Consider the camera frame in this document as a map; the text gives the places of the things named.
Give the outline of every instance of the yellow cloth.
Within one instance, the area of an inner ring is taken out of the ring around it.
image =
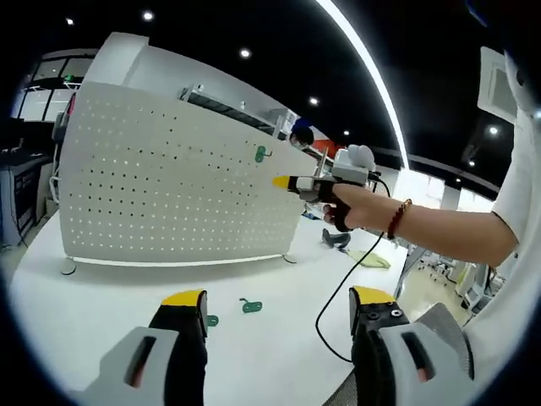
[[[348,251],[347,254],[351,256],[355,261],[359,261],[361,258],[363,258],[363,255],[366,254],[366,251]],[[374,252],[371,252],[369,256],[364,258],[363,262],[361,262],[362,266],[366,266],[367,268],[390,268],[391,264],[381,258],[379,255],[375,254]]]

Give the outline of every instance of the human hand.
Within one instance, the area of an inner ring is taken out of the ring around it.
[[[334,195],[349,206],[345,224],[348,228],[372,228],[385,231],[400,207],[400,201],[376,195],[368,189],[353,184],[335,184]],[[336,208],[326,205],[323,208],[325,221],[335,223]]]

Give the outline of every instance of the green clip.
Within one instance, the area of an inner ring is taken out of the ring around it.
[[[267,149],[263,145],[260,145],[257,149],[257,152],[255,152],[255,161],[257,163],[261,163],[263,162],[266,156],[272,156],[272,151],[268,155],[266,152],[267,152]]]
[[[220,319],[217,315],[208,315],[206,317],[206,324],[208,327],[216,327],[218,323],[220,322]]]
[[[244,313],[255,313],[263,309],[263,303],[261,302],[248,302],[245,298],[239,299],[241,302],[246,302],[243,304]]]

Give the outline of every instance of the ceiling light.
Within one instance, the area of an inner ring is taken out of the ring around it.
[[[244,59],[247,59],[252,56],[252,52],[250,52],[249,49],[244,48],[240,50],[240,56]]]
[[[396,140],[398,141],[398,148],[400,149],[400,155],[402,157],[402,164],[406,169],[409,169],[409,164],[407,162],[407,153],[406,146],[404,144],[404,136],[402,135],[402,130],[400,129],[400,123],[398,123],[398,117],[396,115],[395,108],[392,105],[391,97],[389,92],[385,87],[383,79],[381,79],[381,74],[378,68],[375,66],[374,60],[370,56],[370,53],[366,46],[363,44],[363,41],[358,36],[357,32],[353,29],[352,25],[349,24],[344,14],[338,9],[338,7],[331,0],[315,0],[335,21],[335,23],[340,27],[343,33],[347,36],[347,39],[352,43],[353,47],[357,51],[358,55],[364,62],[366,69],[369,71],[372,80],[374,81],[378,92],[380,93],[381,99],[385,104],[387,113],[389,114],[389,119],[393,129],[395,130]]]
[[[144,21],[152,21],[154,19],[154,14],[150,11],[145,11],[143,13],[143,20]]]

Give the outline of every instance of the person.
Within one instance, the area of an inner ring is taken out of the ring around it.
[[[464,327],[476,381],[488,383],[519,343],[541,287],[541,120],[527,83],[508,54],[507,79],[516,99],[511,165],[490,213],[409,206],[395,235],[443,256],[497,267],[513,251],[518,257],[504,287]],[[336,184],[336,197],[350,207],[349,228],[387,231],[402,202],[350,184]],[[333,208],[325,206],[333,223]]]
[[[314,143],[314,132],[309,127],[293,127],[289,142],[295,148],[303,150]]]

